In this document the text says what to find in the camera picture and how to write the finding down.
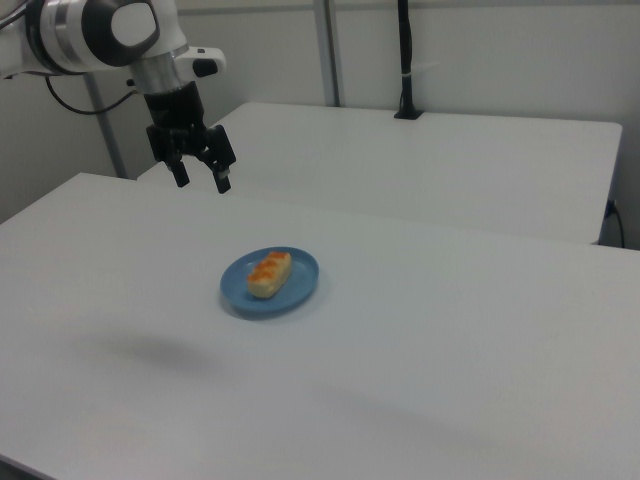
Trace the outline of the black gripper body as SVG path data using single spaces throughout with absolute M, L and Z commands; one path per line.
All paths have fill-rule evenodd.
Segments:
M 207 127 L 204 107 L 194 82 L 177 90 L 145 95 L 152 124 L 147 135 L 158 162 L 169 168 L 193 156 L 211 168 L 229 168 L 236 155 L 223 126 Z

